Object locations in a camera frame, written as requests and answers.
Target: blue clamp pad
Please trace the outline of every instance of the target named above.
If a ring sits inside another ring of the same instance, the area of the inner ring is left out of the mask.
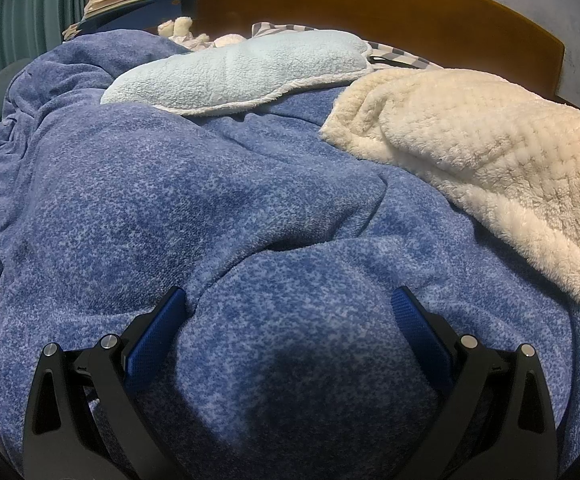
[[[137,316],[128,326],[121,336],[129,339],[122,353],[128,395],[134,396],[148,387],[187,317],[186,293],[173,287],[152,312]]]
[[[436,334],[427,313],[406,286],[397,288],[390,301],[394,319],[410,344],[430,385],[448,396],[454,387],[452,356]]]

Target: metal screw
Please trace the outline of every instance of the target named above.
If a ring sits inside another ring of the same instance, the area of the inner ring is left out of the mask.
[[[46,346],[44,346],[44,355],[46,357],[54,355],[55,352],[57,351],[57,348],[58,347],[55,343],[48,343]]]
[[[111,348],[114,348],[118,341],[119,339],[116,335],[108,334],[103,336],[103,339],[101,340],[101,346],[106,350],[109,350]]]
[[[475,336],[466,334],[461,338],[461,344],[464,345],[466,348],[477,348],[479,342]]]
[[[528,343],[521,345],[521,353],[526,357],[532,357],[534,355],[534,347]]]

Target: wrinkled blanket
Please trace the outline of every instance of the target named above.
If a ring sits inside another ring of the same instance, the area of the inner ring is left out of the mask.
[[[400,285],[459,333],[538,349],[572,460],[580,308],[429,184],[323,142],[341,88],[195,120],[99,104],[121,73],[183,52],[83,36],[8,90],[0,433],[17,465],[43,345],[87,348],[171,285],[194,314],[137,401],[195,479],[365,480],[403,463],[439,399],[395,324]]]
[[[322,136],[420,176],[580,303],[580,110],[493,74],[395,68],[343,92]]]

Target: blue fleece blanket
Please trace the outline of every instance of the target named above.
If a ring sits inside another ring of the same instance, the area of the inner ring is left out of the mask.
[[[384,478],[403,463],[438,399],[395,324],[400,285],[459,333],[538,349],[572,460],[580,310],[418,178],[320,141],[341,89],[194,121],[99,104],[121,73],[183,52],[85,36],[7,93],[0,431],[14,462],[43,345],[91,346],[171,285],[194,315],[138,403],[196,479]]]

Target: wooden headboard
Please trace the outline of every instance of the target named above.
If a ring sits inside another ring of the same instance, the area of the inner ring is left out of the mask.
[[[492,72],[552,99],[563,43],[493,0],[196,0],[195,31],[250,37],[256,22],[347,30],[446,68]]]

